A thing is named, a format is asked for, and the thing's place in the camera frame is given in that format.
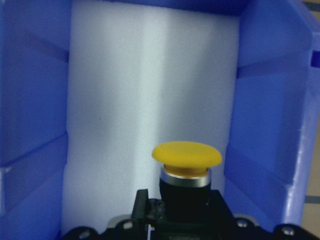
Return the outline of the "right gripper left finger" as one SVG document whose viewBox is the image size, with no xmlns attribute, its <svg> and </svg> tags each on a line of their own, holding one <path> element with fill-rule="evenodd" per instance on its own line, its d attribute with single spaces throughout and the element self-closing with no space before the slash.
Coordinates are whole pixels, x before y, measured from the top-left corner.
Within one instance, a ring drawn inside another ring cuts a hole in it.
<svg viewBox="0 0 320 240">
<path fill-rule="evenodd" d="M 147 240 L 149 225 L 146 216 L 149 194 L 147 189 L 136 192 L 131 214 L 113 217 L 107 224 L 108 240 Z"/>
</svg>

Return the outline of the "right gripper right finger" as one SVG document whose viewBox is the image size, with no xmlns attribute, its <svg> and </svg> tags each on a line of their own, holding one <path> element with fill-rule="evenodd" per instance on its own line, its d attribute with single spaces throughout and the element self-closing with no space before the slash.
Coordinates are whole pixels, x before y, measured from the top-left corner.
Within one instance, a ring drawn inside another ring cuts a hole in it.
<svg viewBox="0 0 320 240">
<path fill-rule="evenodd" d="M 244 216 L 234 216 L 218 190 L 210 190 L 210 217 L 221 240 L 256 240 L 254 223 Z"/>
</svg>

